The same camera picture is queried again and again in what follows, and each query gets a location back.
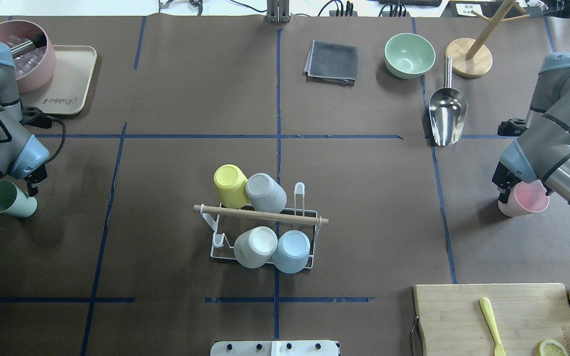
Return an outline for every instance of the metal scoop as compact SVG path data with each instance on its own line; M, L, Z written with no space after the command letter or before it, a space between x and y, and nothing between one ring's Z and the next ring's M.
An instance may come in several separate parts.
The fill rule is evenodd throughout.
M466 97L452 88L452 57L445 59L443 85L430 98L430 126L437 146L448 146L461 138L468 111Z

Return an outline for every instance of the yellow cup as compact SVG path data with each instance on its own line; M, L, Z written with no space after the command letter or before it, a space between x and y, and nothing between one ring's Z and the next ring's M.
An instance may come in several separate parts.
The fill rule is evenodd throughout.
M235 165L222 165L215 171L215 187L219 201L226 207L238 209L249 203L245 187L247 178Z

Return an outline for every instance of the dish rack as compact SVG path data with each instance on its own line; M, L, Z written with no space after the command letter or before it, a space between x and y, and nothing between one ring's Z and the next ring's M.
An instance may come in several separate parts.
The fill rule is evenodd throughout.
M298 197L302 199L302 209L297 207ZM230 209L223 207L221 204L218 207L201 204L194 205L193 211L198 212L213 230L212 245L210 246L210 257L213 259L236 261L235 247L230 244L225 232L219 232L221 216L275 221L277 223L294 223L307 226L308 228L311 227L310 250L305 269L310 269L314 266L315 245L318 241L318 235L321 227L329 223L329 219L319 216L315 210L305 209L305 185L301 182L296 183L294 189L294 208L285 208L280 214L255 211L251 204L247 204L241 209ZM272 259L269 259L267 263L274 264Z

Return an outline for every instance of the wooden base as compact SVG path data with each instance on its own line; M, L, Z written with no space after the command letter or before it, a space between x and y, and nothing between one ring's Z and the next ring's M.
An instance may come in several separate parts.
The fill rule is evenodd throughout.
M478 78L489 72L492 64L491 52L485 45L479 48L472 59L466 59L468 50L475 41L471 38L459 38L448 44L445 56L452 57L454 73L464 78Z

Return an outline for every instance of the wooden mug tree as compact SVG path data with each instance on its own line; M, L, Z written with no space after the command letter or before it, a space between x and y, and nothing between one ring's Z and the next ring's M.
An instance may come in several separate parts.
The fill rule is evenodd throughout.
M503 20L505 14L507 14L512 7L516 7L523 15ZM489 52L488 48L484 45L485 41L491 32L496 29L498 23L528 18L529 14L525 12L526 11L518 5L516 0L505 0L492 18L486 18L482 16L482 14L472 11L473 14L479 18L488 20L489 23L477 40L459 38L448 44L448 47L445 49L445 56L452 57L452 67L455 74L464 78L478 78L487 74L491 68L492 58L491 52Z

